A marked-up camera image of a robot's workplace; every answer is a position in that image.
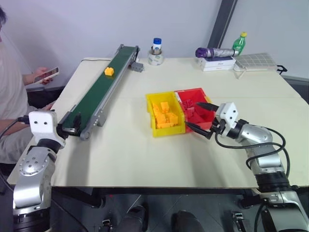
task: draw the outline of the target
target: tape roll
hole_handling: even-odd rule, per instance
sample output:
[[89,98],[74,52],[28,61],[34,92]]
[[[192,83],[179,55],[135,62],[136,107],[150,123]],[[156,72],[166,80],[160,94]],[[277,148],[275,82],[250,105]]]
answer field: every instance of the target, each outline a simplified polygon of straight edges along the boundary
[[148,53],[148,63],[151,65],[160,65],[163,63],[163,52],[160,55],[153,55],[151,51]]

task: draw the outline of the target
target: smartphone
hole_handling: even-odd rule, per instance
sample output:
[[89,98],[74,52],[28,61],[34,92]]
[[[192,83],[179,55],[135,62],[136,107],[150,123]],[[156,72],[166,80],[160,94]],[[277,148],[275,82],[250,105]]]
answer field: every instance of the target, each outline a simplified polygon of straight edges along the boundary
[[43,80],[52,78],[54,76],[57,76],[58,74],[59,74],[59,67],[56,67],[54,69],[51,69],[51,70],[44,72],[43,74],[35,77],[33,83],[35,83],[35,84],[41,83]]

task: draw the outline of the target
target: white table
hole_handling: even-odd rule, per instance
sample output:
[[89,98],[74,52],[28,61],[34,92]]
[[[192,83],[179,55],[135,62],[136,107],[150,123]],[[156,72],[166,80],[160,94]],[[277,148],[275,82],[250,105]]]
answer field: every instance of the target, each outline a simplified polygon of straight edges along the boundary
[[[66,140],[58,153],[52,185],[257,187],[245,165],[245,151],[219,147],[213,138],[206,140],[195,133],[152,137],[145,94],[196,87],[203,88],[214,104],[235,102],[239,118],[281,132],[290,153],[291,184],[309,185],[309,107],[276,72],[247,72],[238,80],[233,71],[203,72],[193,58],[166,59],[161,66],[151,66],[145,59],[141,62],[144,71],[127,71],[114,93],[103,128],[95,128],[87,142],[72,136]],[[54,105],[59,120],[107,64],[83,61],[79,65]],[[230,139],[222,142],[236,145]],[[8,179],[11,184],[16,183],[17,171]]]

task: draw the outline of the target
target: gray bracket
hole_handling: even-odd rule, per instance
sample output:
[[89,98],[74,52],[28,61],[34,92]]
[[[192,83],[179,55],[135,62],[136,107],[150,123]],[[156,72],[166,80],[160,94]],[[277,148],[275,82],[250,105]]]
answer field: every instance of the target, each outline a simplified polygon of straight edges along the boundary
[[144,70],[144,65],[142,63],[137,63],[134,61],[131,64],[131,70],[141,73]]

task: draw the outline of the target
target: white box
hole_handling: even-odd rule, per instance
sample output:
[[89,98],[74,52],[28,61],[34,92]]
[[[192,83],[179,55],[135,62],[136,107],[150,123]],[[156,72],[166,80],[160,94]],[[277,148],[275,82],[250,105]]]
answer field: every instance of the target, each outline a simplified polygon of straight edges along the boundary
[[219,70],[230,70],[234,68],[234,64],[231,65],[222,65],[222,66],[216,66],[216,67],[201,67],[201,70],[203,71],[219,71]]
[[206,67],[219,67],[234,65],[236,60],[233,57],[199,58],[198,63],[202,69]]

